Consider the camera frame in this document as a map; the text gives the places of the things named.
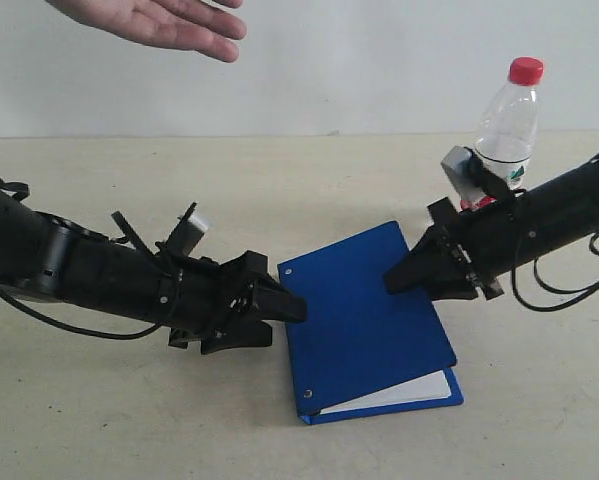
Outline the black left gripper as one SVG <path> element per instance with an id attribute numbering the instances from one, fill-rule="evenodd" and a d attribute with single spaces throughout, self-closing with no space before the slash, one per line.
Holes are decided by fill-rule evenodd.
<path id="1" fill-rule="evenodd" d="M 263 320 L 302 323 L 306 301 L 268 279 L 268 258 L 247 251 L 219 264 L 208 257 L 192 259 L 167 251 L 160 263 L 172 269 L 178 295 L 175 310 L 165 323 L 168 345 L 185 349 L 200 342 L 200 353 L 266 348 L 272 345 L 272 327 Z"/>

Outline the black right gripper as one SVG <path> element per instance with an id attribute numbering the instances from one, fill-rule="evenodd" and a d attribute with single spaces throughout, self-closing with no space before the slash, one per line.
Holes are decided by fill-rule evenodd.
<path id="1" fill-rule="evenodd" d="M 467 211 L 458 211 L 447 197 L 430 204 L 433 225 L 384 273 L 387 292 L 422 288 L 432 301 L 501 296 L 498 276 L 510 269 L 516 207 L 514 198 Z"/>

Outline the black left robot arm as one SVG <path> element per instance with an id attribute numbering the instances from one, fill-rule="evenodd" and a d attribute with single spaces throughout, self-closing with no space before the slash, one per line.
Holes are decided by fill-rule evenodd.
<path id="1" fill-rule="evenodd" d="M 24 205 L 27 184 L 0 178 L 0 298 L 56 328 L 102 339 L 115 334 L 67 325 L 28 302 L 64 303 L 149 323 L 136 338 L 169 329 L 168 344 L 202 354 L 272 343 L 271 322 L 301 323 L 307 303 L 268 272 L 265 255 L 246 251 L 220 264 L 194 258 L 209 223 L 190 205 L 151 251 L 119 212 L 119 238 Z"/>

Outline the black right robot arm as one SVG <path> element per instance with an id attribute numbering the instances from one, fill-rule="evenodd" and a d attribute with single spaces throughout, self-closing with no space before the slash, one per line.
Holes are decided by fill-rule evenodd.
<path id="1" fill-rule="evenodd" d="M 521 193 L 468 147 L 453 147 L 441 167 L 463 199 L 495 200 L 464 211 L 449 198 L 430 204 L 431 226 L 383 275 L 391 294 L 421 288 L 432 300 L 491 300 L 503 293 L 499 276 L 599 232 L 599 153 Z"/>

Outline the open human hand palm up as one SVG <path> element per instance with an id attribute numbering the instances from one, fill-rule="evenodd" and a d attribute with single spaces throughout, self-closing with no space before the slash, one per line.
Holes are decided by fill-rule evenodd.
<path id="1" fill-rule="evenodd" d="M 223 63 L 239 57 L 248 29 L 241 1 L 55 0 L 55 10 L 85 27 L 146 47 L 196 52 Z"/>

